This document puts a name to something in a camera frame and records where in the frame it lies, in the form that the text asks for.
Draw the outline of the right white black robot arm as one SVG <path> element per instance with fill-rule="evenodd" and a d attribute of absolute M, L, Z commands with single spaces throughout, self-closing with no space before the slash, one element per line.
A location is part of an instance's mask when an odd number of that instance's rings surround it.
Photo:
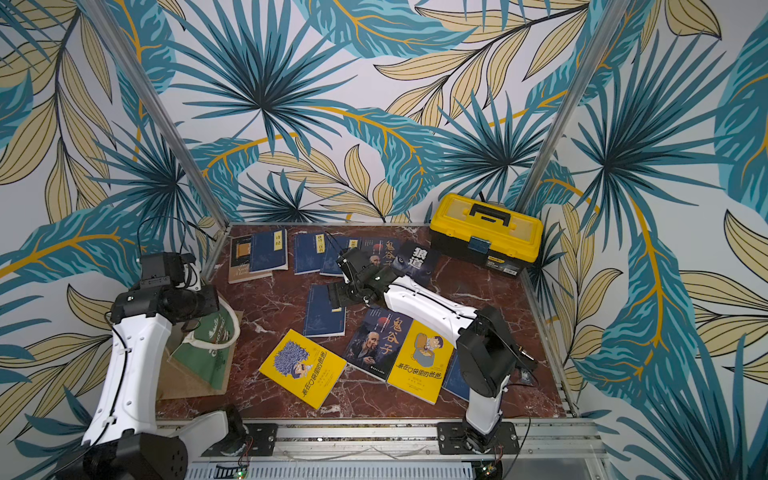
<path fill-rule="evenodd" d="M 501 401 L 513 373 L 532 373 L 537 361 L 514 340 L 500 310 L 473 309 L 448 300 L 389 266 L 375 265 L 357 247 L 343 248 L 336 263 L 343 280 L 329 287 L 333 307 L 364 304 L 404 314 L 456 347 L 469 404 L 459 438 L 473 453 L 497 446 Z"/>

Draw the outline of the yellow book cartoon figure cover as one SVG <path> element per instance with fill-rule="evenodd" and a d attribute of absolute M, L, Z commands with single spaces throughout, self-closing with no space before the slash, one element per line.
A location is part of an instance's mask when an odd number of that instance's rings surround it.
<path fill-rule="evenodd" d="M 447 376 L 454 345 L 436 331 L 413 321 L 387 383 L 434 405 Z"/>

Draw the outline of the yellow book purple hedgehog cover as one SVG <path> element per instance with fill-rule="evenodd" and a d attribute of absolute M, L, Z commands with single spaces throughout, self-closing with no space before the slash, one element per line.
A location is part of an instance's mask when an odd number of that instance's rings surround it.
<path fill-rule="evenodd" d="M 346 368 L 335 353 L 289 330 L 259 368 L 259 372 L 319 409 Z"/>

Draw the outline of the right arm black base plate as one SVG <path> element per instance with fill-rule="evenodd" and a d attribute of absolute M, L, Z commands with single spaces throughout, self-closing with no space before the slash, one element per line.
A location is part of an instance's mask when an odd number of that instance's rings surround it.
<path fill-rule="evenodd" d="M 439 422 L 436 430 L 441 455 L 490 455 L 520 451 L 522 437 L 510 422 L 498 422 L 487 434 L 471 427 L 466 421 Z"/>

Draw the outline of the green beige canvas bag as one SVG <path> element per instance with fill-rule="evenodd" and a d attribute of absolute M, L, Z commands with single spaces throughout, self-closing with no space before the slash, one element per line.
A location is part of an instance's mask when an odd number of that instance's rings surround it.
<path fill-rule="evenodd" d="M 175 329 L 162 355 L 157 400 L 223 395 L 228 388 L 242 313 L 219 298 L 219 311 L 194 331 Z"/>

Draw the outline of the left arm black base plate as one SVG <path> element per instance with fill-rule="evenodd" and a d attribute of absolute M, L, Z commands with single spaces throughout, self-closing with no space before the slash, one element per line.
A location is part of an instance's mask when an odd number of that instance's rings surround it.
<path fill-rule="evenodd" d="M 273 454 L 278 424 L 246 422 L 241 432 L 230 432 L 223 440 L 208 448 L 203 457 L 241 458 L 268 457 Z"/>

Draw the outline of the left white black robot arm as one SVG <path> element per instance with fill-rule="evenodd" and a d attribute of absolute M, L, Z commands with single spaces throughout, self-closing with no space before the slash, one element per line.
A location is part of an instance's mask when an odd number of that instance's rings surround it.
<path fill-rule="evenodd" d="M 171 436 L 159 433 L 155 402 L 172 329 L 218 312 L 220 303 L 191 253 L 149 254 L 139 263 L 138 282 L 107 317 L 113 346 L 96 413 L 80 448 L 57 462 L 56 479 L 183 479 L 207 450 L 249 442 L 233 407 L 198 416 Z"/>

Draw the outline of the dark book old man front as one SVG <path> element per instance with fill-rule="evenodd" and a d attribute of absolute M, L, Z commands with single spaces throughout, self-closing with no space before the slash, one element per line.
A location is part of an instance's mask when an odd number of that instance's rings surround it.
<path fill-rule="evenodd" d="M 342 357 L 358 370 L 387 381 L 412 323 L 403 314 L 369 309 Z"/>

